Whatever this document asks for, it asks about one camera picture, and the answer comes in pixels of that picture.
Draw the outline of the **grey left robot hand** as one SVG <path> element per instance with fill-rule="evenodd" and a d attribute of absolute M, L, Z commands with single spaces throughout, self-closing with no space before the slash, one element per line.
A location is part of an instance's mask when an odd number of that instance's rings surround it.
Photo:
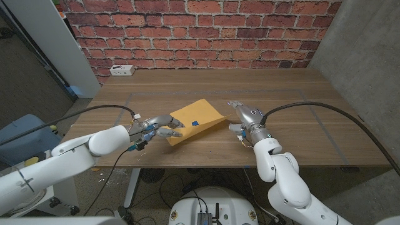
<path fill-rule="evenodd" d="M 162 138 L 181 137 L 183 134 L 175 131 L 176 128 L 183 128 L 184 124 L 169 114 L 152 117 L 143 121 L 134 120 L 129 128 L 131 142 L 149 141 L 145 135 L 152 134 Z"/>

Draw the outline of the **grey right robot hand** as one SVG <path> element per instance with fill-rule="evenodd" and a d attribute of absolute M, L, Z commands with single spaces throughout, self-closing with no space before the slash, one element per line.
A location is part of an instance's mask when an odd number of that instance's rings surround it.
<path fill-rule="evenodd" d="M 239 124 L 229 124 L 229 130 L 236 135 L 249 136 L 253 144 L 262 139 L 272 138 L 272 134 L 261 125 L 262 112 L 256 108 L 239 101 L 229 101 L 228 104 L 236 110 L 240 120 Z"/>

